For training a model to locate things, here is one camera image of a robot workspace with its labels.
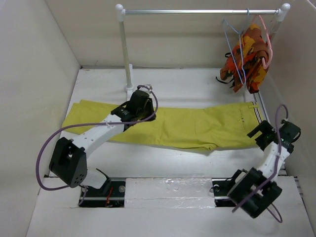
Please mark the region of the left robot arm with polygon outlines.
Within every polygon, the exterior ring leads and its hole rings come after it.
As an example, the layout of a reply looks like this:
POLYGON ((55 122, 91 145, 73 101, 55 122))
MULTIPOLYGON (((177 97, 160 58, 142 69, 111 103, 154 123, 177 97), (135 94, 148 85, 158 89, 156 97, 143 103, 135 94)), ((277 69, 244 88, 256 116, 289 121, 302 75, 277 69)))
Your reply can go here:
POLYGON ((88 170, 88 157, 101 145, 137 123, 156 119, 158 100, 148 85, 137 87, 130 99, 113 109, 101 122, 91 123, 86 132, 60 138, 53 151, 49 170, 69 188, 87 186, 98 195, 110 191, 111 179, 103 171, 88 170))

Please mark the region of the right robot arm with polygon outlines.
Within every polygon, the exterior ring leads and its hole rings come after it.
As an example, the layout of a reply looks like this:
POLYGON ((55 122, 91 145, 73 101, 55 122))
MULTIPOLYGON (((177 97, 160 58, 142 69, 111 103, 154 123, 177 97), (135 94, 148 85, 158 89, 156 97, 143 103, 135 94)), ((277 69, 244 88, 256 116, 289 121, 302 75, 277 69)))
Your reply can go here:
POLYGON ((255 138, 264 152, 263 163, 258 168, 237 170, 228 182, 228 198, 251 218, 257 218, 273 204, 282 192, 277 185, 278 173, 294 150, 293 143, 301 135, 301 129, 289 121, 282 120, 276 131, 266 120, 262 121, 247 136, 255 138))

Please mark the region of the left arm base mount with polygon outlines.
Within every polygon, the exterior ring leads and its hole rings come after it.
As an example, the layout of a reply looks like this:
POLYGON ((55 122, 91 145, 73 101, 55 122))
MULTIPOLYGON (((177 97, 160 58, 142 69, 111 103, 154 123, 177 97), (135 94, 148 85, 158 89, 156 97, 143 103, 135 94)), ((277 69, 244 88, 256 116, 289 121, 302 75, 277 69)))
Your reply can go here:
POLYGON ((125 201, 125 178, 114 178, 108 191, 103 194, 100 190, 88 187, 82 188, 79 197, 79 207, 84 208, 121 208, 125 201))

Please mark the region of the yellow-green trousers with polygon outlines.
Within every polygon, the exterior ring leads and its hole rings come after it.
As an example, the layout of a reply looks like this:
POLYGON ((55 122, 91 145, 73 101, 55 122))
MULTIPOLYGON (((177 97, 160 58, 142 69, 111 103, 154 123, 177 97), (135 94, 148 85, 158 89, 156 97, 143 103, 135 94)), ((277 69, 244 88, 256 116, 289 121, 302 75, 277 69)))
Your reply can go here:
POLYGON ((156 116, 111 140, 201 151, 246 148, 255 145, 248 133, 263 121, 255 102, 203 109, 159 107, 156 116))

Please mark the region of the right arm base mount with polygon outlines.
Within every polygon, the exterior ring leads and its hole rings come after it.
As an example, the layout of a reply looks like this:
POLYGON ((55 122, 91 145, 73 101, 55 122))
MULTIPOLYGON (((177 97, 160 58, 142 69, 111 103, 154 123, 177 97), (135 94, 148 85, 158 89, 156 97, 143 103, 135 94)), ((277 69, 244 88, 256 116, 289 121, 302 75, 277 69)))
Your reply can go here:
POLYGON ((236 204, 228 197, 228 192, 235 182, 232 178, 212 178, 212 186, 209 190, 214 196, 215 207, 235 207, 236 204))

